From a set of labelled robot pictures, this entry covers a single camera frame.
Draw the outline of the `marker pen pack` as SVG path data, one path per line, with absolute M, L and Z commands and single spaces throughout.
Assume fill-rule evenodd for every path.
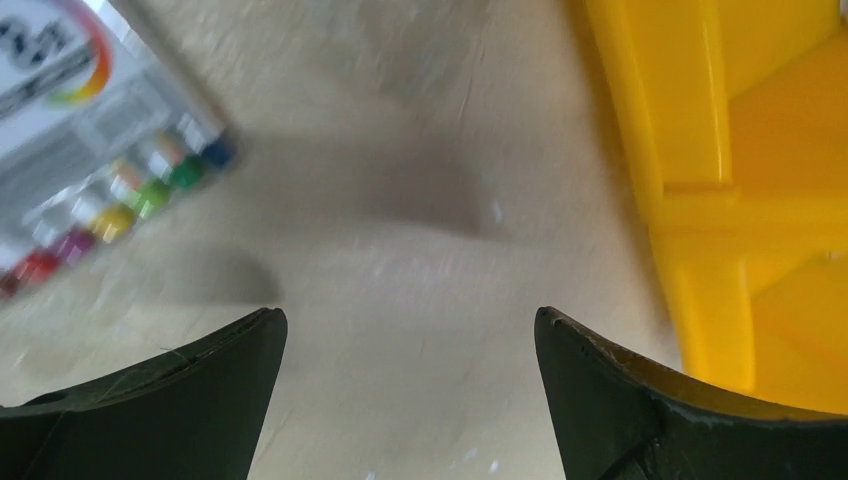
M 134 3 L 2 3 L 3 300 L 118 242 L 235 155 L 220 110 Z

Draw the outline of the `yellow three-compartment bin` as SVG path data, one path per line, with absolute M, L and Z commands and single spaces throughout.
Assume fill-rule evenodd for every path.
M 589 1 L 687 374 L 847 410 L 847 5 Z

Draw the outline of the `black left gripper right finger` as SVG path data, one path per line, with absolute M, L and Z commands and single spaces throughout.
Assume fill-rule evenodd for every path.
M 570 479 L 843 479 L 847 419 L 702 382 L 542 307 L 534 340 Z

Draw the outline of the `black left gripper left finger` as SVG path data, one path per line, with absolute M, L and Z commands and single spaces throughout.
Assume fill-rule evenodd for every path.
M 286 345 L 280 309 L 1 411 L 5 479 L 244 479 Z

